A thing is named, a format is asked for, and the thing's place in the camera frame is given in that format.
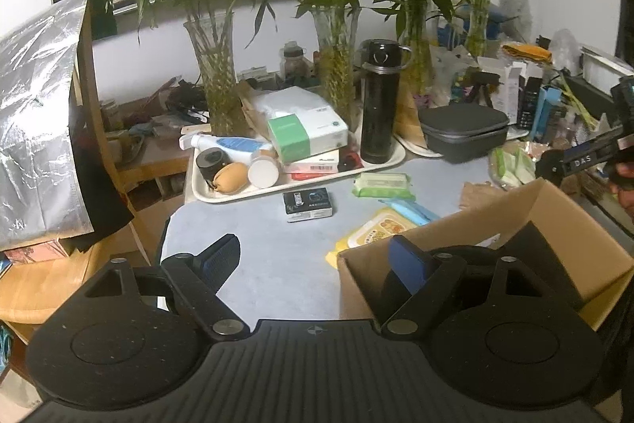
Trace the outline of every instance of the white spray bottle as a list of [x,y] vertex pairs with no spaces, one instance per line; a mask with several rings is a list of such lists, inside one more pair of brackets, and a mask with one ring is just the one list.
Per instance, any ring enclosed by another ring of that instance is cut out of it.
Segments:
[[215,137],[203,133],[190,133],[183,135],[178,141],[181,149],[195,147],[199,151],[205,151],[211,147],[222,149],[231,161],[251,165],[251,156],[258,149],[272,149],[268,142],[245,137]]

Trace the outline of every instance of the circular pad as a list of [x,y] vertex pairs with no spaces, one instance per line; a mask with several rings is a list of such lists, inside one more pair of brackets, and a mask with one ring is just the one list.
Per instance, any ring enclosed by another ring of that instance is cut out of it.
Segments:
[[78,359],[88,364],[106,365],[131,359],[143,349],[144,343],[143,334],[130,325],[98,323],[80,330],[71,348]]
[[602,363],[597,334],[552,299],[505,296],[450,316],[432,333],[429,358],[456,389],[514,409],[581,395]]
[[486,346],[495,356],[515,364],[538,364],[559,349],[557,336],[532,323],[503,323],[486,334]]
[[193,328],[136,300],[112,308],[113,299],[93,299],[91,310],[34,335],[27,360],[39,389],[72,405],[116,410],[154,400],[191,374],[201,355]]

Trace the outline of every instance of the silver foil sheet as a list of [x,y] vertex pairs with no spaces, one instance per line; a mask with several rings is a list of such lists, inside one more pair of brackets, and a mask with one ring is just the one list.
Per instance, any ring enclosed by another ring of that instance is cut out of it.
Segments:
[[0,40],[0,251],[93,231],[69,135],[88,0],[62,0]]

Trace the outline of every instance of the white tray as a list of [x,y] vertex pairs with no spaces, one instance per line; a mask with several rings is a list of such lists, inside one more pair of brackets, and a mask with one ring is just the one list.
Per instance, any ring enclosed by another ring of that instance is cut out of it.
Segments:
[[[508,134],[506,134],[507,141],[514,141],[517,139],[521,139],[522,137],[527,136],[530,133],[528,130],[520,130],[515,126],[508,127]],[[440,153],[435,153],[431,149],[426,149],[425,147],[420,147],[419,145],[413,144],[413,142],[407,141],[404,138],[395,135],[396,140],[398,140],[408,151],[411,151],[415,155],[419,155],[423,158],[442,158],[443,155]]]
[[354,169],[348,172],[338,172],[337,174],[328,174],[328,176],[322,176],[320,178],[314,178],[312,180],[302,180],[296,181],[291,179],[290,174],[280,174],[280,183],[273,187],[269,187],[267,189],[258,189],[253,185],[249,185],[242,189],[237,194],[221,194],[218,192],[214,192],[209,188],[207,182],[202,177],[201,171],[196,167],[196,158],[200,154],[199,150],[194,150],[194,164],[192,167],[191,173],[191,189],[196,196],[196,199],[200,201],[204,201],[205,203],[227,203],[229,201],[237,201],[238,199],[246,199],[253,198],[255,196],[261,196],[264,194],[270,194],[272,192],[281,192],[289,189],[296,189],[298,187],[305,187],[308,185],[313,185],[315,183],[322,183],[325,181],[336,180],[338,178],[344,178],[346,176],[355,176],[362,172],[368,172],[371,170],[379,170],[386,169],[389,167],[394,167],[400,164],[403,160],[405,160],[405,149],[402,145],[400,145],[396,141],[392,141],[394,144],[394,150],[392,152],[392,158],[386,163],[381,163],[379,165],[375,165],[372,163],[363,162],[364,167],[362,169]]

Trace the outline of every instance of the metal screw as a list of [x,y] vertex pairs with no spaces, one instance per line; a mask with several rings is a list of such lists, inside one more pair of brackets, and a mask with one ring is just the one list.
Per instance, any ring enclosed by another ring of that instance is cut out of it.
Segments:
[[409,335],[418,330],[418,325],[409,319],[395,319],[388,323],[388,330],[395,335]]
[[244,324],[235,319],[223,319],[215,323],[212,330],[218,335],[235,335],[244,330]]

